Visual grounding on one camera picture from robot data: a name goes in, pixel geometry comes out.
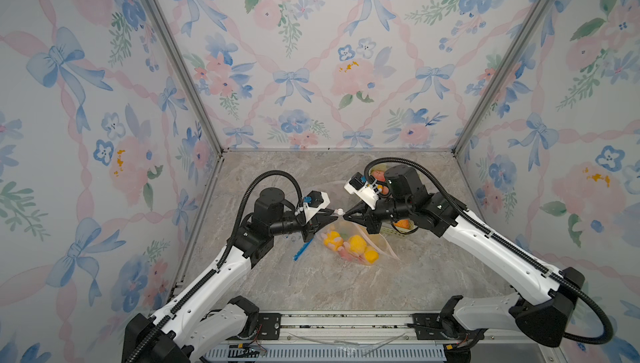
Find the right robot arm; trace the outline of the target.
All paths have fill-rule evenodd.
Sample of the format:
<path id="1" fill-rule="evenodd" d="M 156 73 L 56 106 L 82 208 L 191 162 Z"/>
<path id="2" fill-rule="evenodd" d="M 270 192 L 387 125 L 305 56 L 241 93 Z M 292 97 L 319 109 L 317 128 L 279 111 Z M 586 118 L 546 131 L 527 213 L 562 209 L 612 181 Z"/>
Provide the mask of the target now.
<path id="1" fill-rule="evenodd" d="M 347 221 L 377 234 L 385 221 L 409 220 L 417 229 L 463 248 L 514 289 L 493 298 L 452 296 L 427 330 L 449 339 L 489 329 L 520 331 L 543 346 L 560 346 L 578 301 L 571 288 L 584 281 L 579 272 L 543 263 L 486 227 L 459 200 L 429 192 L 412 166 L 391 167 L 383 181 L 357 173 L 344 189 L 359 199 L 345 213 Z"/>

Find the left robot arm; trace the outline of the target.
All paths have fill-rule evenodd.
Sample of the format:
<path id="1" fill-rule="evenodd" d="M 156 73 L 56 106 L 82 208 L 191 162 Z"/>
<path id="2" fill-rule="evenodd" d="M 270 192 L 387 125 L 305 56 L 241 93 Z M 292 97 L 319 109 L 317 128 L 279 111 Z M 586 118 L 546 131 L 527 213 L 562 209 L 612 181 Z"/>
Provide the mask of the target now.
<path id="1" fill-rule="evenodd" d="M 236 296 L 220 311 L 213 306 L 273 249 L 276 236 L 299 233 L 313 239 L 338 219 L 323 191 L 311 191 L 300 207 L 282 190 L 262 190 L 253 212 L 243 217 L 210 266 L 178 296 L 150 317 L 138 314 L 127 324 L 124 362 L 200 362 L 211 349 L 231 338 L 248 340 L 258 334 L 258 307 Z"/>

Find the pink peach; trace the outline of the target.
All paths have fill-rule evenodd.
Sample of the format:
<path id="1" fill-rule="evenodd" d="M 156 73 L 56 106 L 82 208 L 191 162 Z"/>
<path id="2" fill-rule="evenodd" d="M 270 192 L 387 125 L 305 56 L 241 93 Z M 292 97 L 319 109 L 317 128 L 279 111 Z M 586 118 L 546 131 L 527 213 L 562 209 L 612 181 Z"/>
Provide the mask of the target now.
<path id="1" fill-rule="evenodd" d="M 354 256 L 351 255 L 343 246 L 340 246 L 337 249 L 337 253 L 345 261 L 353 261 L 354 259 Z"/>

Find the pink zipper clear bag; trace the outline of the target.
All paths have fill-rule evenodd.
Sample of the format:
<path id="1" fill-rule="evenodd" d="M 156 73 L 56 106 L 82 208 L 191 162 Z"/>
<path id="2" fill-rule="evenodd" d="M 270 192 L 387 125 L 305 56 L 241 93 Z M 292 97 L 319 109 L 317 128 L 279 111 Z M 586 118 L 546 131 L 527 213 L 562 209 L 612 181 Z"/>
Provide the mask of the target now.
<path id="1" fill-rule="evenodd" d="M 320 211 L 310 223 L 318 242 L 344 261 L 362 266 L 400 261 L 384 236 L 369 234 L 364 226 L 346 221 L 338 213 Z"/>

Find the yellow peach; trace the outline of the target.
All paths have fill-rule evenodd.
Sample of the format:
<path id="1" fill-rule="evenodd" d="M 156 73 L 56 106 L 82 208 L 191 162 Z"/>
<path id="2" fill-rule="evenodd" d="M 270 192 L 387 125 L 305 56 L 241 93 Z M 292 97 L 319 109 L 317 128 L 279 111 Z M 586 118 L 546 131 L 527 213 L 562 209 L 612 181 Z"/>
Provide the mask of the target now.
<path id="1" fill-rule="evenodd" d="M 348 252 L 354 256 L 363 255 L 368 247 L 368 243 L 359 235 L 351 236 L 348 241 L 344 243 Z"/>
<path id="2" fill-rule="evenodd" d="M 336 231 L 322 234 L 323 244 L 331 251 L 338 251 L 343 246 L 343 238 Z"/>

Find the green plastic basket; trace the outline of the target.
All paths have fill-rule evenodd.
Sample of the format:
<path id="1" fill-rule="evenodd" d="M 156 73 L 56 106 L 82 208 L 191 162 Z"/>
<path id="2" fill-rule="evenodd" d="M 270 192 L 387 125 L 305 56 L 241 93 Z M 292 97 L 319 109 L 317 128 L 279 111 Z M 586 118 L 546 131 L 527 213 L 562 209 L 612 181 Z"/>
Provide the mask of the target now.
<path id="1" fill-rule="evenodd" d="M 428 191 L 414 167 L 400 163 L 383 174 L 368 168 L 366 178 L 379 196 L 373 208 L 377 221 L 389 221 L 392 226 L 402 220 L 416 221 L 418 209 L 428 199 Z"/>

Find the blue zipper clear bag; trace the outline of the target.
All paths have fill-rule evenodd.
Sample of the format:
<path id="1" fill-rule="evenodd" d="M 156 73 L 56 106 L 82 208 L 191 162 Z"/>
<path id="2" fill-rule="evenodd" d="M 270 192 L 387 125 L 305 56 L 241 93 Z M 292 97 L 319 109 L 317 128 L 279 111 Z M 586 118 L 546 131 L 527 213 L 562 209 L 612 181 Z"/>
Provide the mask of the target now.
<path id="1" fill-rule="evenodd" d="M 308 241 L 305 242 L 302 247 L 295 253 L 295 255 L 293 256 L 293 260 L 294 261 L 299 261 L 300 258 L 303 256 L 303 254 L 305 253 L 305 251 L 310 247 L 310 245 L 313 243 L 313 241 Z"/>

